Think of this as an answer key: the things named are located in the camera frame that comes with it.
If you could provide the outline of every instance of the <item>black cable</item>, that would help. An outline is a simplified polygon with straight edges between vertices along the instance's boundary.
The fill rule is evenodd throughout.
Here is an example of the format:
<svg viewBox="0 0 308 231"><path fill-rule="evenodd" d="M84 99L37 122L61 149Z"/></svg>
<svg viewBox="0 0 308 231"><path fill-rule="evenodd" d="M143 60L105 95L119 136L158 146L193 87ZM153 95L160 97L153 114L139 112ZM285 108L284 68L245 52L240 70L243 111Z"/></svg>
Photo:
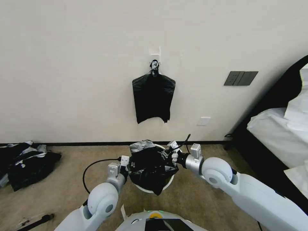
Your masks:
<svg viewBox="0 0 308 231"><path fill-rule="evenodd" d="M38 226L38 225L41 225L41 224L43 224L43 223L45 223L45 222L51 220L51 219L54 218L54 217L55 217L55 215L54 215L53 213L44 215L44 216L42 216L42 218L41 218L40 220L38 220L38 221L36 221L36 222L34 222L34 223L32 223L32 224L29 224L29 225L27 225L27 226L24 226L24 227L22 227L21 229L18 229L17 231L28 231L28 230L30 230L30 229L35 228L35 227Z"/></svg>
<svg viewBox="0 0 308 231"><path fill-rule="evenodd" d="M187 151L188 151L188 154L190 154L190 151L189 151L189 149L188 149L187 143L186 143L186 149L187 149Z"/></svg>
<svg viewBox="0 0 308 231"><path fill-rule="evenodd" d="M233 137L233 133L229 133L229 134L225 135L225 137L232 138Z"/></svg>
<svg viewBox="0 0 308 231"><path fill-rule="evenodd" d="M86 175L86 171L87 171L88 168L91 167L93 164L96 164L96 163L99 163L99 162L103 162L103 161L108 161L108 160L118 160L118 161L121 161L121 157L119 157L118 159L103 159L103 160L95 161L95 162L93 162L92 164L90 164L88 167L86 167L86 169L84 170L83 176L82 176L82 182L83 182L83 186L84 186L85 190L86 190L89 194L90 194L90 191L89 191L89 189L87 188L86 183L85 183L85 181L84 181L84 176Z"/></svg>
<svg viewBox="0 0 308 231"><path fill-rule="evenodd" d="M170 147L168 150L169 150L169 151L173 151L173 150L176 150L176 149L182 147L184 144L186 144L186 142L188 141L189 137L190 137L190 134L187 136L186 140L185 140L180 146L178 146L178 147L176 147L176 148Z"/></svg>
<svg viewBox="0 0 308 231"><path fill-rule="evenodd" d="M258 222L258 225L259 225L260 230L263 231L260 222Z"/></svg>

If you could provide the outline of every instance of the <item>power cord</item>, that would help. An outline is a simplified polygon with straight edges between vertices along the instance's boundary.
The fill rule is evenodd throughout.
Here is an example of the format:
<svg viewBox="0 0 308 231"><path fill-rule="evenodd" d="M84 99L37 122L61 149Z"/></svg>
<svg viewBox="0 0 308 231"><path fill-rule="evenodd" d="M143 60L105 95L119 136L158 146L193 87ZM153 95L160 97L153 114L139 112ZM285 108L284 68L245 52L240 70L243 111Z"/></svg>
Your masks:
<svg viewBox="0 0 308 231"><path fill-rule="evenodd" d="M189 137L190 137L190 134L187 136L187 138L186 138L186 140L180 145L180 146L178 146L178 147L176 147L176 148L172 148L172 147L170 147L169 149L168 149L168 151L174 151L174 150L176 150L176 149L179 149L180 147L182 147L184 144L186 144L187 143L187 141L188 141L188 139L189 139Z"/></svg>
<svg viewBox="0 0 308 231"><path fill-rule="evenodd" d="M259 226L259 229L260 229L261 231L263 231L260 222L258 222L258 226Z"/></svg>
<svg viewBox="0 0 308 231"><path fill-rule="evenodd" d="M103 161L108 161L108 160L118 160L118 161L121 161L121 157L119 157L118 159L102 159L102 160L95 161L95 162L93 162L92 164L90 164L88 167L86 167L86 169L84 170L83 176L82 176L82 182L83 182L83 186L84 186L85 190L86 190L89 194L90 194L90 191L89 191L89 189L87 188L86 183L85 183L85 181L84 181L84 176L86 175L86 171L87 171L88 168L91 167L93 164L96 164L96 163L99 163L99 162L103 162Z"/></svg>
<svg viewBox="0 0 308 231"><path fill-rule="evenodd" d="M190 155L190 151L189 151L189 149L188 149L187 143L186 143L186 149L187 149L187 151L188 151L188 154Z"/></svg>

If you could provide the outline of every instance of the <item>white bedsheet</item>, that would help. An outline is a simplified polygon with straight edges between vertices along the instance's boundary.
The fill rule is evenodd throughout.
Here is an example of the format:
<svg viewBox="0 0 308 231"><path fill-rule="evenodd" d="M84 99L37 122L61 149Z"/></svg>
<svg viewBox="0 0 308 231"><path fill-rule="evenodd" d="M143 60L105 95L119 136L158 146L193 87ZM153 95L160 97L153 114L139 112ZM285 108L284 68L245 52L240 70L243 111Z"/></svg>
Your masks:
<svg viewBox="0 0 308 231"><path fill-rule="evenodd" d="M285 108L273 108L251 118L247 129L289 168L308 160L308 126L284 118Z"/></svg>
<svg viewBox="0 0 308 231"><path fill-rule="evenodd" d="M288 107L261 112L247 129L290 168L284 173L308 198L308 64L300 75L302 90Z"/></svg>

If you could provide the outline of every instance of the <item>wall outlet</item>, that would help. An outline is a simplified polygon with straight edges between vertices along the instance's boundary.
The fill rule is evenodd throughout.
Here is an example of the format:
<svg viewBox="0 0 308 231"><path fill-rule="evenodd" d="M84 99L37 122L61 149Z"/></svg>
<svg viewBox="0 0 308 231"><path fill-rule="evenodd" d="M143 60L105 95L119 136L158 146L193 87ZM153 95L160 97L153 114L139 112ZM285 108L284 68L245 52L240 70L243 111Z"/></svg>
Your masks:
<svg viewBox="0 0 308 231"><path fill-rule="evenodd" d="M199 126L205 126L209 123L211 117L200 117L199 122L197 123L197 125Z"/></svg>

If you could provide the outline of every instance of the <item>black bed frame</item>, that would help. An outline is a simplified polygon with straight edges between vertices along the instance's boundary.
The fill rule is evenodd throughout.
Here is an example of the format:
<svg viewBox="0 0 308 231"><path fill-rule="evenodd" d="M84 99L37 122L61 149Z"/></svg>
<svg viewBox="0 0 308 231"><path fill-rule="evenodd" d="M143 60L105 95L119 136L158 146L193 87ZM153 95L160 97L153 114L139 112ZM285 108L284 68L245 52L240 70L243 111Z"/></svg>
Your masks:
<svg viewBox="0 0 308 231"><path fill-rule="evenodd" d="M307 63L308 56L305 56L281 76L232 133L232 144L248 162L261 182L292 200L308 215L308 199L283 172L288 167L247 130L247 124L251 117L266 109L287 107L288 102L300 93L302 82L299 70Z"/></svg>

